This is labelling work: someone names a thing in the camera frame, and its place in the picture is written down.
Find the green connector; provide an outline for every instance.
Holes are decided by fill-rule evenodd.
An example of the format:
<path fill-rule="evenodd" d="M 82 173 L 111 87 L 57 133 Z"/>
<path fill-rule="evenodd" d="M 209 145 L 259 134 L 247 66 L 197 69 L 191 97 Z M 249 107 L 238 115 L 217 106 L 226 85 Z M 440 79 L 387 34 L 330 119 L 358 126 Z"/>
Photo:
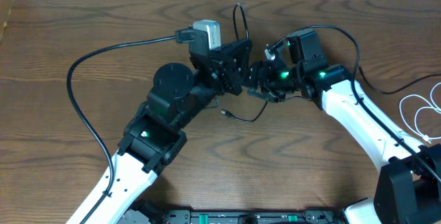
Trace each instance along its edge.
<path fill-rule="evenodd" d="M 288 222 L 297 222 L 297 216 L 296 215 L 288 216 Z"/>
<path fill-rule="evenodd" d="M 208 223 L 208 214 L 200 214 L 199 215 L 199 224 L 209 224 Z"/>

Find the wooden table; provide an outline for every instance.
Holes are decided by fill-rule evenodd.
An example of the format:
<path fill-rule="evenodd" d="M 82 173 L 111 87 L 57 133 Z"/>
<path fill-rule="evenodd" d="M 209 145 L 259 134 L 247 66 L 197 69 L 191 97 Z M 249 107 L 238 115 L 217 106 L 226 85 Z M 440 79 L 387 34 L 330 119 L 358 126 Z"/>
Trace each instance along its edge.
<path fill-rule="evenodd" d="M 199 19 L 219 21 L 223 42 L 233 41 L 236 2 L 246 9 L 252 61 L 264 59 L 265 44 L 325 23 L 358 40 L 361 64 L 379 88 L 441 71 L 441 0 L 16 0 L 0 45 L 0 223 L 66 222 L 106 167 L 68 100 L 65 76 L 76 59 L 107 45 L 172 35 Z M 353 65 L 350 41 L 333 30 L 319 35 L 331 63 Z M 75 96 L 111 153 L 156 70 L 191 65 L 188 58 L 186 45 L 168 42 L 107 52 L 79 66 Z M 428 96 L 438 81 L 391 96 L 365 90 L 404 127 L 398 101 Z M 244 118 L 263 104 L 246 93 L 220 102 Z M 422 104 L 409 100 L 405 116 L 413 119 Z M 432 113 L 420 118 L 432 135 L 440 124 Z M 187 145 L 143 197 L 194 209 L 276 210 L 342 207 L 375 192 L 378 173 L 369 157 L 306 101 L 270 104 L 251 124 L 205 110 L 185 132 Z"/>

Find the cardboard edge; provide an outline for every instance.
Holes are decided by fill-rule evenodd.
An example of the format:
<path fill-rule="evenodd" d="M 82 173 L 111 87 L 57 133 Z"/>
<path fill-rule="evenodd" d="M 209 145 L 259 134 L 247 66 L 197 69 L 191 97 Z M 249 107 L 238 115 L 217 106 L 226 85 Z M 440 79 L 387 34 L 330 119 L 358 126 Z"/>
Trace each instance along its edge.
<path fill-rule="evenodd" d="M 0 0 L 0 44 L 3 41 L 14 0 Z"/>

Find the robotic arm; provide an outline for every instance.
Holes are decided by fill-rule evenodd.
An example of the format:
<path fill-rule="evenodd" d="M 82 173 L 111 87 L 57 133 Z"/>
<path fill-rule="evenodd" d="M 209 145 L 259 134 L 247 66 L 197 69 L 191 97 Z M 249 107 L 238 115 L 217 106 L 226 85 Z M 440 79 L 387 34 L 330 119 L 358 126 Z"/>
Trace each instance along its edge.
<path fill-rule="evenodd" d="M 242 85 L 251 96 L 272 103 L 302 92 L 320 110 L 333 116 L 359 142 L 380 172 L 377 194 L 345 209 L 348 223 L 406 223 L 441 218 L 441 184 L 414 161 L 360 106 L 351 89 L 351 74 L 341 65 L 329 65 L 313 29 L 301 30 L 267 47 L 266 61 L 248 65 L 249 39 L 221 45 L 219 24 L 197 21 L 176 31 L 177 43 L 189 43 L 190 61 L 170 63 L 154 75 L 154 87 L 124 131 L 112 157 L 115 182 L 110 196 L 84 223 L 116 223 L 130 204 L 169 165 L 187 141 L 182 129 L 218 95 L 239 95 Z M 296 64 L 288 68 L 282 50 L 289 48 Z M 363 103 L 397 136 L 441 174 L 441 146 L 427 148 L 410 137 L 370 101 L 356 82 Z M 418 183 L 411 172 L 422 175 Z M 80 223 L 103 195 L 109 168 L 68 223 Z"/>

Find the white cable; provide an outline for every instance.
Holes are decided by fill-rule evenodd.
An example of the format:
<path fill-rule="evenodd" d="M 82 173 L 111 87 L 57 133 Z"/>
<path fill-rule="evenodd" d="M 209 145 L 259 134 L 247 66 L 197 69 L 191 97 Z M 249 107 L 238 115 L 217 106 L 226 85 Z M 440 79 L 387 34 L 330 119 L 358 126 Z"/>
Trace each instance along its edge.
<path fill-rule="evenodd" d="M 417 119 L 418 119 L 418 114 L 420 113 L 421 110 L 431 109 L 431 110 L 434 110 L 435 112 L 437 112 L 438 114 L 441 114 L 441 108 L 440 108 L 440 107 L 435 103 L 435 101 L 433 100 L 433 90 L 434 90 L 438 85 L 441 85 L 441 83 L 437 83 L 437 84 L 432 88 L 432 90 L 430 91 L 430 100 L 431 100 L 431 102 L 429 102 L 427 99 L 425 99 L 424 97 L 422 97 L 422 96 L 420 96 L 420 95 L 417 95 L 417 94 L 410 94 L 409 96 L 404 97 L 404 98 L 401 99 L 401 101 L 400 101 L 400 114 L 401 114 L 401 118 L 402 118 L 402 120 L 404 121 L 404 124 L 406 124 L 406 126 L 407 126 L 412 132 L 414 132 L 416 135 L 420 136 L 422 139 L 424 139 L 424 140 L 425 140 L 426 142 L 428 142 L 428 143 L 431 143 L 431 141 L 432 141 L 432 140 L 435 140 L 435 139 L 441 139 L 441 136 L 439 136 L 439 137 L 430 137 L 430 136 L 428 136 L 427 134 L 423 134 L 423 133 L 418 129 L 418 122 L 417 122 Z M 414 130 L 413 128 L 411 128 L 411 126 L 409 126 L 409 124 L 407 124 L 407 122 L 406 122 L 406 120 L 404 119 L 404 116 L 403 116 L 403 114 L 402 114 L 402 108 L 401 108 L 402 102 L 403 102 L 405 99 L 408 99 L 409 97 L 413 97 L 413 96 L 419 97 L 419 98 L 421 98 L 422 100 L 426 101 L 427 104 L 429 104 L 429 106 L 421 107 L 421 108 L 419 108 L 419 109 L 416 111 L 416 113 L 415 113 L 415 118 L 413 119 L 413 123 L 414 123 L 414 125 L 415 125 L 415 129 L 416 129 L 416 130 Z"/>

